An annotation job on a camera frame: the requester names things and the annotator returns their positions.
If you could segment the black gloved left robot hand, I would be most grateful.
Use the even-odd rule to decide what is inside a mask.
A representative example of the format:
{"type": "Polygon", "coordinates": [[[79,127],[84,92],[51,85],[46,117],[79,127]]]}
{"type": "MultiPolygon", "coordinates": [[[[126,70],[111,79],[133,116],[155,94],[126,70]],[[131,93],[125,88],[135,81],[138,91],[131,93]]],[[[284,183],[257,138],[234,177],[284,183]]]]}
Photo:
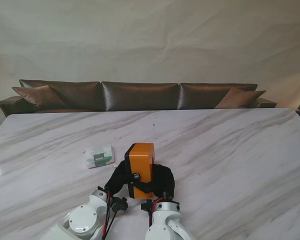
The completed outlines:
{"type": "Polygon", "coordinates": [[[104,188],[109,192],[110,196],[117,194],[125,184],[138,182],[140,180],[139,173],[127,173],[125,161],[121,161],[115,168],[104,188]]]}

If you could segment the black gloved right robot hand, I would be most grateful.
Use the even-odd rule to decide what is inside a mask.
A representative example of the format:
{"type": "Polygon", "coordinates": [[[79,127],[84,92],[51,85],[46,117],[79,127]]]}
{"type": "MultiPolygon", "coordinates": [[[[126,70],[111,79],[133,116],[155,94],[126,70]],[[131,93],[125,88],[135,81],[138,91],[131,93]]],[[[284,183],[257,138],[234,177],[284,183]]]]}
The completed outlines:
{"type": "Polygon", "coordinates": [[[134,186],[142,192],[154,193],[158,198],[172,200],[174,198],[175,179],[169,167],[152,164],[152,180],[150,182],[135,182],[134,186]]]}

